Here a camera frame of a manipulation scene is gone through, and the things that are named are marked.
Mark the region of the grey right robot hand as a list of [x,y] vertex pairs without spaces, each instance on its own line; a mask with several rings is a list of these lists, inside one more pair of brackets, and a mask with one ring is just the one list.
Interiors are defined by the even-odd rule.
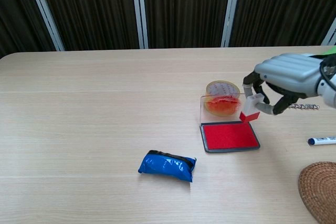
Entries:
[[[266,114],[278,115],[299,99],[318,96],[318,84],[322,80],[320,63],[324,55],[281,54],[257,64],[253,72],[243,79],[245,97],[261,94],[264,99],[256,108]],[[266,83],[273,91],[281,94],[274,105],[262,89]]]

